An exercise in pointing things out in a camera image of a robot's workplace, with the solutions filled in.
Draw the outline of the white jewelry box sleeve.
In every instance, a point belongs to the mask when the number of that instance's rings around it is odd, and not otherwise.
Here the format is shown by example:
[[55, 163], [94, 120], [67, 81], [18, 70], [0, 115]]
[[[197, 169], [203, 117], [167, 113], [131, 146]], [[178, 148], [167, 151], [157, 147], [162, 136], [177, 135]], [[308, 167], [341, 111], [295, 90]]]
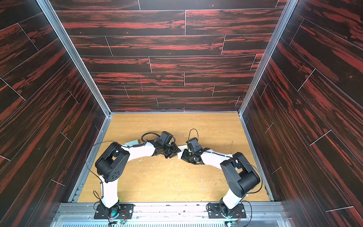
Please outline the white jewelry box sleeve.
[[178, 146], [178, 149], [180, 150], [178, 152], [178, 155], [179, 155], [179, 154], [182, 154], [185, 150], [188, 150], [188, 146], [187, 145], [181, 145], [181, 146]]

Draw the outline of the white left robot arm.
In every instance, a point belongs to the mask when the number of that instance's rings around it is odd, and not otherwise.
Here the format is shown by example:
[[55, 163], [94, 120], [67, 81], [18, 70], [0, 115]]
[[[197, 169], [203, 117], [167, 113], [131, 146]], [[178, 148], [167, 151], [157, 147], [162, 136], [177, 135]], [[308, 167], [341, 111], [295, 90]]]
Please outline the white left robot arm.
[[181, 150], [174, 143], [160, 146], [157, 143], [146, 142], [130, 147], [117, 142], [111, 143], [95, 162], [97, 174], [102, 181], [101, 203], [108, 209], [119, 203], [118, 179], [123, 174], [128, 161], [158, 155], [171, 159], [179, 152]]

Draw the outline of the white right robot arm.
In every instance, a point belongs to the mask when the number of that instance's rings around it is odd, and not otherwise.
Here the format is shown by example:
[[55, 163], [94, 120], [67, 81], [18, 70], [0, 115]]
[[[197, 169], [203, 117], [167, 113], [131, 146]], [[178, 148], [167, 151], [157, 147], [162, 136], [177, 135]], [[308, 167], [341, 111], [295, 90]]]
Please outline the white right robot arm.
[[260, 182], [260, 176], [254, 166], [246, 157], [237, 152], [235, 154], [222, 154], [209, 148], [193, 152], [187, 148], [178, 155], [178, 158], [193, 165], [209, 165], [222, 170], [229, 190], [220, 200], [219, 204], [212, 204], [207, 210], [210, 213], [231, 218], [238, 214], [245, 217], [242, 199], [251, 193]]

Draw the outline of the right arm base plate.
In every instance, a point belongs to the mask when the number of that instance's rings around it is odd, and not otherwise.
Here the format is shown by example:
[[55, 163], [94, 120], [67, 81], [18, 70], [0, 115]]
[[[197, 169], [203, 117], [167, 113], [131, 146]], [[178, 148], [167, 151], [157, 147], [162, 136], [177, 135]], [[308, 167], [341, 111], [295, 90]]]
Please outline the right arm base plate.
[[206, 210], [209, 218], [246, 218], [244, 205], [239, 203], [234, 208], [228, 208], [224, 203], [209, 202], [206, 205]]

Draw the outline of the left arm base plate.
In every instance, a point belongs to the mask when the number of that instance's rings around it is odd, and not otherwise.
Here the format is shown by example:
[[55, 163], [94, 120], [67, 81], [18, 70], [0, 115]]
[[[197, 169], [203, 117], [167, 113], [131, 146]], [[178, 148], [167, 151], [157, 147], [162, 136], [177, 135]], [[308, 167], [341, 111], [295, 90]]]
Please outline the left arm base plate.
[[132, 203], [116, 203], [107, 208], [100, 202], [96, 208], [94, 219], [96, 220], [129, 220], [132, 218], [135, 205]]

